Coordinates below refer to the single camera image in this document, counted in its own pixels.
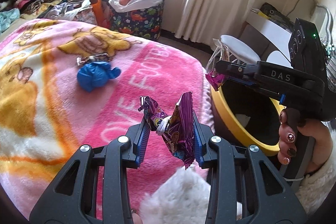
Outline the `right hand painted nails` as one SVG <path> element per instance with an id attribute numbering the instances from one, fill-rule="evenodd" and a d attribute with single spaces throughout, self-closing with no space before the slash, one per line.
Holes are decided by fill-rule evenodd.
<path id="1" fill-rule="evenodd" d="M 283 109 L 279 115 L 280 128 L 278 160 L 283 165 L 288 165 L 291 158 L 296 156 L 295 146 L 296 134 L 287 123 L 287 112 Z M 317 172 L 328 160 L 333 150 L 333 140 L 329 129 L 322 122 L 315 119 L 304 119 L 297 126 L 298 131 L 308 137 L 315 139 L 315 145 L 311 160 L 307 166 L 306 174 Z"/>

